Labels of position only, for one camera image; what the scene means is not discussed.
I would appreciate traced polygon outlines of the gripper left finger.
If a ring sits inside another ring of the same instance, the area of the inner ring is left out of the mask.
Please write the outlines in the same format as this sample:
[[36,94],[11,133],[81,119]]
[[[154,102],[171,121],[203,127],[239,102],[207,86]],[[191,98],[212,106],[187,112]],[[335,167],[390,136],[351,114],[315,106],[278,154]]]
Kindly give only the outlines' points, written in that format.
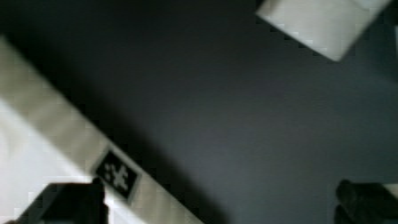
[[109,224],[102,180],[95,179],[90,183],[52,183],[17,219],[17,224]]

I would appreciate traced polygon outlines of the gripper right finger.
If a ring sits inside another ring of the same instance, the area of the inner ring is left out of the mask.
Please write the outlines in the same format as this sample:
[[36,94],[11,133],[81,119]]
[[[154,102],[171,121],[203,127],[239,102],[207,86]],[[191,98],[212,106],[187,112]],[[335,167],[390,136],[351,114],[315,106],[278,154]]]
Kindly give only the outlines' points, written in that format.
[[398,224],[398,183],[340,182],[335,224]]

